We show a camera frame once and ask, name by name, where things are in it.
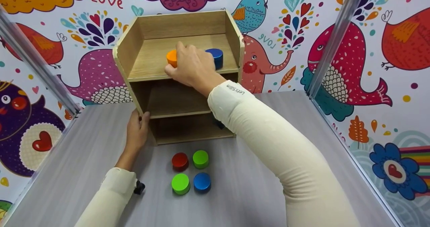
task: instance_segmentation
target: wooden shelf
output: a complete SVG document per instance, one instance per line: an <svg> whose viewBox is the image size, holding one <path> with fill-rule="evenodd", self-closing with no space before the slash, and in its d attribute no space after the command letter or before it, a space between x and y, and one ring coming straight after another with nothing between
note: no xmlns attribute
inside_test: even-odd
<svg viewBox="0 0 430 227"><path fill-rule="evenodd" d="M239 66L235 61L225 34L185 36L145 40L128 80L135 82L168 79L169 77L164 73L164 67L167 65L166 54L175 49L178 41L181 41L184 45L195 45L197 48L204 50L219 48L224 53L224 66L218 70L218 73L228 74L239 71Z"/></svg>
<svg viewBox="0 0 430 227"><path fill-rule="evenodd" d="M207 100L164 73L166 54L178 41L223 51L227 80L240 82L243 36L228 11L205 11L136 17L113 49L115 63L137 109L151 112L150 126L158 144L232 137L220 129Z"/></svg>
<svg viewBox="0 0 430 227"><path fill-rule="evenodd" d="M234 136L214 123L212 113L155 119L150 126L158 145Z"/></svg>
<svg viewBox="0 0 430 227"><path fill-rule="evenodd" d="M154 83L147 111L151 112L151 119L211 112L203 95L173 80Z"/></svg>

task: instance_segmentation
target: red cylinder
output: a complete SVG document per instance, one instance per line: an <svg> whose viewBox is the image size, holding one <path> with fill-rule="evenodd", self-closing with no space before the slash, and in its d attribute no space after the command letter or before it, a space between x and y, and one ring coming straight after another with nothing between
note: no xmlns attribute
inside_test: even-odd
<svg viewBox="0 0 430 227"><path fill-rule="evenodd" d="M176 153L172 158L172 166L177 172L185 171L189 166L187 155L183 152Z"/></svg>

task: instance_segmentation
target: left hand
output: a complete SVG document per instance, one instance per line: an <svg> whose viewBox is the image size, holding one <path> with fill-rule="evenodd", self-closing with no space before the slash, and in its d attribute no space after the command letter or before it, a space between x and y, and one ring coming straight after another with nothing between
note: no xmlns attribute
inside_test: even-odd
<svg viewBox="0 0 430 227"><path fill-rule="evenodd" d="M141 117L135 109L127 124L127 141L125 152L139 152L148 138L149 112L145 112Z"/></svg>

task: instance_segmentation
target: arm sleeve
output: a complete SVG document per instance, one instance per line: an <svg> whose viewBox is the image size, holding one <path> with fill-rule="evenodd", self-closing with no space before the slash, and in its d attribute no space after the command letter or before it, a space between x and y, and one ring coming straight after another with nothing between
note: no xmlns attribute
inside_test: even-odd
<svg viewBox="0 0 430 227"><path fill-rule="evenodd" d="M324 156L282 116L232 81L215 87L208 103L281 181L288 227L359 226Z"/></svg>
<svg viewBox="0 0 430 227"><path fill-rule="evenodd" d="M136 174L112 168L75 227L115 227L136 187Z"/></svg>

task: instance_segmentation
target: table surface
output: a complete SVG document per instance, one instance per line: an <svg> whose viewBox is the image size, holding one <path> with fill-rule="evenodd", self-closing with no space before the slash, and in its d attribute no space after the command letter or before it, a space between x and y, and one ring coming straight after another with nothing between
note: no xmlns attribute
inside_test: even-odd
<svg viewBox="0 0 430 227"><path fill-rule="evenodd" d="M363 227L394 226L349 155L302 91L257 96L307 136L324 154L344 188ZM6 227L72 227L115 165L125 143L125 125L132 103L88 106L63 141L56 146ZM212 189L186 195L172 192L175 175L171 158L199 149L209 154L209 167L192 165L193 178L207 172ZM282 187L240 138L149 146L135 166L146 184L143 195L133 195L120 227L277 227L286 226Z"/></svg>

